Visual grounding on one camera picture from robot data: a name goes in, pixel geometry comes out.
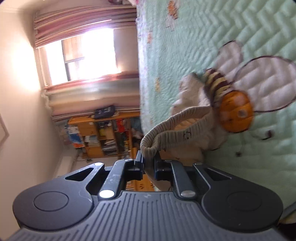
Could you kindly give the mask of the beige smiley print baby garment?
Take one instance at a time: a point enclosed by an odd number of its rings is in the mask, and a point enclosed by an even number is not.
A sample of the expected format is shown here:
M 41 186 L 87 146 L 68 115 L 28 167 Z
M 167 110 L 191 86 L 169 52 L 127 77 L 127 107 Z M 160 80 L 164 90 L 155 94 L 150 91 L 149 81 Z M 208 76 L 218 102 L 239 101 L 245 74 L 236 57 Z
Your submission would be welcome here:
M 219 148 L 227 133 L 219 125 L 210 101 L 204 92 L 205 85 L 196 73 L 180 80 L 178 99 L 171 107 L 171 116 L 151 129 L 142 139 L 140 150 L 145 159 L 145 173 L 161 191 L 169 189 L 168 181 L 154 176 L 153 158 L 176 160 L 184 166 L 204 161 L 205 151 Z

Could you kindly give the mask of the wooden bookshelf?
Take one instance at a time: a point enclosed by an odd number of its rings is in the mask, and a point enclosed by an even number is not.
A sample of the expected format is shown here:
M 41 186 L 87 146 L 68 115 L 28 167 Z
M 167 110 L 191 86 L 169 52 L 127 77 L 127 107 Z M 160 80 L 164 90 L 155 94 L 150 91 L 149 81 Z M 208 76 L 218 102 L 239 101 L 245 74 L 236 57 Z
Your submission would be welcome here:
M 139 111 L 120 112 L 101 119 L 76 116 L 70 118 L 66 130 L 72 145 L 84 158 L 134 158 L 137 147 L 133 143 L 132 120 L 139 116 Z

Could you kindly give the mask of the black bag on shelf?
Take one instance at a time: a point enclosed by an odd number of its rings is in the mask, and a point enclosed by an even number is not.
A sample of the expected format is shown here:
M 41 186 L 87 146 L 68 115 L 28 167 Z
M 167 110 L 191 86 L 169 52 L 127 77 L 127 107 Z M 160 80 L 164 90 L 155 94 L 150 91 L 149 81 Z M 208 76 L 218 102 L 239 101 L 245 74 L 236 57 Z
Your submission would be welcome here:
M 114 116 L 114 114 L 115 114 L 115 106 L 110 105 L 105 108 L 96 109 L 94 112 L 93 118 L 95 120 L 102 119 L 102 118 L 110 118 L 110 117 Z

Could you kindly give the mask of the pink window curtains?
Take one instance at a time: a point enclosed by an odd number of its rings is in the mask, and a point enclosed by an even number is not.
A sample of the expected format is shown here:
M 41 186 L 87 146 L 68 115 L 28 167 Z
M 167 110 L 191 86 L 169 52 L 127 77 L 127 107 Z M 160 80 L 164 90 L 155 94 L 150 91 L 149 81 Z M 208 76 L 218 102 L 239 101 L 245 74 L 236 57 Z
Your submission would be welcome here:
M 37 15 L 34 44 L 53 120 L 114 105 L 139 108 L 137 10 L 76 6 Z

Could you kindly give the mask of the green quilted bee bedspread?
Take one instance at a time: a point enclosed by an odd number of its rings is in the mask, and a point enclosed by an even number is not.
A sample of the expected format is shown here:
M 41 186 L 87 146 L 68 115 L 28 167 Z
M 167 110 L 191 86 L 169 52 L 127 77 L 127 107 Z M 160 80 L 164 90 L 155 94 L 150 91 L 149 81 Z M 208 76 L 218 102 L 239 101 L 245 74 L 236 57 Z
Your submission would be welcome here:
M 192 72 L 227 133 L 206 164 L 273 190 L 295 221 L 295 1 L 138 1 L 146 135 Z

